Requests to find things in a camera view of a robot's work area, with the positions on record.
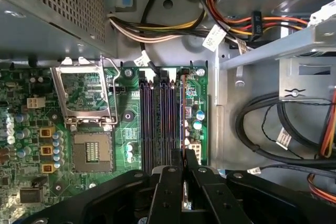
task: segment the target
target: screw hole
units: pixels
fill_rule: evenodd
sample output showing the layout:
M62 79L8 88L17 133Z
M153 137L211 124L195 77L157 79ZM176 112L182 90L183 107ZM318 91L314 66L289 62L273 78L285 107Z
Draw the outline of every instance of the screw hole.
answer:
M170 204L167 203L167 202L164 202L164 203L163 203L163 207L164 207L164 208L170 208Z
M227 203L224 203L224 204L223 204L223 207L224 207L225 209L231 209L231 205L230 205L230 204L227 204Z
M173 1L171 1L171 0L165 0L163 2L163 7L165 9L171 9L171 8L173 8Z

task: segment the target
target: cable label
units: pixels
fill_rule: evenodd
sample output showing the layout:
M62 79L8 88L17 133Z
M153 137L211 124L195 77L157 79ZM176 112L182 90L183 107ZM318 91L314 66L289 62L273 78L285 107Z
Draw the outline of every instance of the cable label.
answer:
M209 49L210 51L214 52L219 44L222 42L224 37L226 36L226 31L221 29L216 24L212 27L211 31L206 36L203 47Z
M247 170L247 173L250 173L252 175L257 175L257 174L261 174L261 170L260 170L260 167L256 167L256 168Z
M276 143L280 145L282 148L284 148L285 150L288 150L288 145L291 139L292 139L291 135L289 135L288 132L284 128L282 128L277 138Z
M138 59L135 59L134 63L137 67L148 67L148 62L150 61L151 59L148 57L147 53L142 51L141 56Z

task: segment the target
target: metal bracket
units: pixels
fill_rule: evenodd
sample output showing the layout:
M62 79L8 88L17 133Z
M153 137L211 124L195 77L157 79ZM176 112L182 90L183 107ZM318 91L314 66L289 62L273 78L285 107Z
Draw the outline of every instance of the metal bracket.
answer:
M279 61L279 99L329 99L336 85L336 59L300 57Z
M54 80L54 85L56 88L57 96L59 99L60 107L62 114L65 118L65 123L70 125L77 125L82 122L96 122L101 126L102 124L110 124L115 125L118 124L118 117L114 118L111 115L108 91L106 86L106 78L104 73L103 60L108 60L112 63L115 68L117 75L113 77L113 95L114 95L114 109L115 114L118 115L117 112L117 102L116 102L116 85L115 80L120 77L120 71L114 64L114 62L109 58L100 57L99 64L96 65L84 57L79 57L78 62L73 62L72 59L66 57L64 61L62 61L59 67L51 68L51 75ZM68 94L65 91L64 84L61 78L62 74L69 73L97 73L100 78L100 83L102 87L101 97L106 102L107 108L100 111L74 111L67 108L67 100Z

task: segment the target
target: white sticker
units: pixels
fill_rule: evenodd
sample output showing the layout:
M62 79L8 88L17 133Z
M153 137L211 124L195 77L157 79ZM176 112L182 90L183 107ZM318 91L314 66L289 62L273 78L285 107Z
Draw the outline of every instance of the white sticker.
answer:
M150 62L151 59L148 57L146 51L141 52L141 56L138 59L134 60L134 63L137 67L148 67L148 62Z
M288 145L291 139L292 139L291 135L289 135L288 132L284 128L282 128L277 138L276 143L280 145L282 148L284 148L285 150L288 150Z
M260 170L260 167L256 167L256 168L247 170L247 173L250 173L252 175L257 175L257 174L261 174L261 170Z
M239 53L242 55L248 51L246 42L241 39L236 39L238 44Z
M216 24L212 27L211 31L206 36L203 47L209 49L210 51L214 52L219 44L222 42L226 35L226 31L221 29Z

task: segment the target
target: chip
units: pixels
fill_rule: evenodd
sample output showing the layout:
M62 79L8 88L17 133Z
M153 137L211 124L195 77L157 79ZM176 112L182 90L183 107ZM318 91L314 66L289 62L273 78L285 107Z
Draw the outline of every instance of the chip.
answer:
M43 200L42 188L22 188L20 190L20 202L22 204L41 203Z

